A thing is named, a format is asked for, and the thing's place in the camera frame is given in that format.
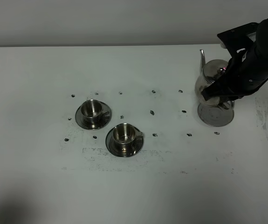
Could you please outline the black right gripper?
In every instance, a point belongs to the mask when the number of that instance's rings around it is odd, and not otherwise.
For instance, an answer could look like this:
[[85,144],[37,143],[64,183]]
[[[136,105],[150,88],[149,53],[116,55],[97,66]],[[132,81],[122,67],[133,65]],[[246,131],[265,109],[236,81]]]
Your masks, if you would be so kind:
[[258,23],[256,40],[229,60],[225,76],[200,87],[201,102],[224,102],[248,96],[268,81],[268,19]]

